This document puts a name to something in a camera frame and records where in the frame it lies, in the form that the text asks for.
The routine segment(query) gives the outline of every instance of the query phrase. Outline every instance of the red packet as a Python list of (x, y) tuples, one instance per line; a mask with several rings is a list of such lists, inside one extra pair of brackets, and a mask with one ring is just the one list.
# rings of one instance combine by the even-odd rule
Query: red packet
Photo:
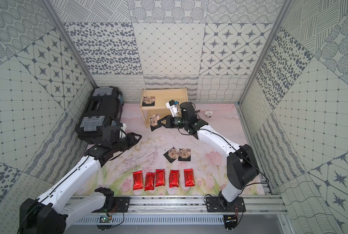
[(195, 179), (193, 178), (193, 169), (184, 170), (184, 180), (186, 187), (195, 186)]
[(165, 185), (165, 169), (156, 170), (156, 187)]
[(134, 190), (141, 190), (143, 186), (143, 171), (135, 171), (134, 175)]
[(146, 190), (154, 190), (154, 178), (156, 177), (156, 174), (154, 172), (147, 172), (147, 175), (145, 176), (145, 188)]
[(179, 171), (178, 170), (170, 170), (169, 176), (169, 188), (179, 187)]

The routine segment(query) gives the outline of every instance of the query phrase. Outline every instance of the wire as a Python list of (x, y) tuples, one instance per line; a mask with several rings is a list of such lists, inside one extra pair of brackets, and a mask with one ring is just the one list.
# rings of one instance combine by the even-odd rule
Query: wire
[[(89, 158), (89, 155), (88, 155), (88, 157), (84, 160), (84, 162), (82, 163), (82, 164), (80, 164), (80, 166), (78, 166), (78, 169), (88, 160), (88, 158)], [(77, 171), (77, 169), (76, 170), (74, 170), (70, 175), (68, 175), (64, 180), (62, 180), (51, 192), (50, 192), (50, 194), (52, 194), (54, 191), (55, 191), (55, 189), (56, 188), (58, 188), (58, 186), (60, 186), (65, 180), (67, 180), (67, 178), (69, 178), (74, 172), (76, 172)]]
[(118, 223), (117, 225), (114, 225), (114, 226), (110, 226), (110, 225), (101, 225), (101, 226), (97, 226), (99, 229), (101, 229), (102, 227), (105, 227), (104, 230), (109, 230), (110, 228), (114, 228), (118, 225), (121, 225), (124, 221), (125, 221), (125, 213), (121, 210), (122, 214), (123, 214), (123, 220), (122, 222)]
[(251, 184), (248, 184), (248, 185), (244, 186), (244, 188), (243, 188), (242, 191), (238, 194), (238, 196), (239, 196), (240, 194), (242, 194), (243, 190), (244, 190), (246, 187), (248, 187), (248, 186), (250, 186), (250, 185), (256, 185), (256, 184), (259, 184), (259, 183), (267, 183), (267, 182), (258, 182), (258, 183), (251, 183)]
[(19, 234), (20, 228), (22, 227), (22, 224), (24, 223), (24, 221), (26, 220), (26, 218), (30, 215), (30, 213), (32, 211), (34, 211), (36, 209), (36, 207), (38, 207), (43, 201), (45, 201), (45, 199), (47, 199), (49, 196), (47, 196), (46, 198), (44, 198), (42, 201), (40, 201), (37, 205), (35, 205), (34, 208), (32, 208), (32, 210), (30, 212), (28, 212), (28, 214), (24, 217), (23, 221), (20, 223), (17, 234)]
[(242, 216), (240, 217), (239, 222), (237, 223), (237, 225), (235, 227), (237, 227), (239, 225), (240, 221), (242, 221), (243, 214), (244, 214), (244, 212), (242, 212)]
[(184, 133), (181, 133), (181, 132), (179, 131), (179, 128), (178, 128), (178, 132), (179, 132), (180, 134), (182, 134), (182, 135), (185, 135), (185, 136), (190, 136), (190, 134), (184, 134)]
[[(214, 132), (211, 132), (209, 131), (208, 129), (200, 129), (200, 130), (205, 130), (205, 131), (208, 131), (210, 133), (213, 133), (219, 137), (221, 137), (224, 141), (226, 141), (226, 143), (228, 143), (235, 151), (237, 151), (223, 136), (217, 134), (217, 133), (214, 133)], [(245, 159), (249, 164), (251, 164), (251, 166), (253, 166), (261, 175), (263, 175), (266, 179), (266, 183), (269, 183), (269, 179), (266, 177), (266, 175), (264, 173), (262, 173), (259, 169), (257, 169), (257, 167), (255, 167), (250, 161), (248, 161), (243, 155), (241, 155), (243, 157), (243, 159)]]

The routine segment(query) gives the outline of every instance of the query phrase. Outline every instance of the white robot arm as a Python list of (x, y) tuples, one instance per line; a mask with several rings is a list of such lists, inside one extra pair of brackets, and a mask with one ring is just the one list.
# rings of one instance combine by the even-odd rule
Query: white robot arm
[[(169, 106), (175, 114), (173, 105)], [(189, 135), (212, 146), (227, 158), (229, 182), (218, 194), (219, 205), (223, 210), (234, 209), (236, 200), (243, 188), (259, 173), (256, 159), (248, 145), (240, 146), (217, 133), (207, 122), (198, 119), (191, 102), (180, 104), (182, 116), (168, 115), (158, 121), (166, 128), (184, 128)], [(36, 200), (27, 199), (20, 207), (19, 232), (23, 234), (62, 234), (66, 228), (80, 218), (98, 209), (111, 210), (114, 205), (114, 192), (98, 188), (90, 196), (66, 206), (76, 190), (107, 161), (113, 154), (134, 146), (141, 135), (125, 133), (124, 126), (108, 126), (103, 131), (102, 141), (88, 149), (78, 164), (58, 183), (41, 194)]]

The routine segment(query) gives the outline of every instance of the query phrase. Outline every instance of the grid pattern tile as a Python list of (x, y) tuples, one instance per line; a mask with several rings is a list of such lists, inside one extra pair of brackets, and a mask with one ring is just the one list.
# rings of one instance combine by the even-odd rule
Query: grid pattern tile
[(274, 113), (307, 168), (348, 152), (348, 85), (316, 58)]
[(0, 65), (0, 162), (22, 170), (64, 109), (15, 57)]

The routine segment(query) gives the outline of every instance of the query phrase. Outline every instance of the black coaster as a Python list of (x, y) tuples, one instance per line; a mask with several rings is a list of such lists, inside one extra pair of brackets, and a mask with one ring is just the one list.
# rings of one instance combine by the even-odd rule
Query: black coaster
[(191, 161), (191, 156), (188, 158), (182, 158), (182, 157), (178, 157), (178, 161)]
[(142, 106), (154, 106), (154, 102), (152, 102), (151, 104), (146, 104), (145, 102), (143, 102)]
[(165, 158), (166, 158), (170, 163), (172, 163), (172, 162), (175, 161), (175, 158), (169, 157), (169, 151), (167, 151), (166, 153), (164, 153), (163, 156), (165, 156)]

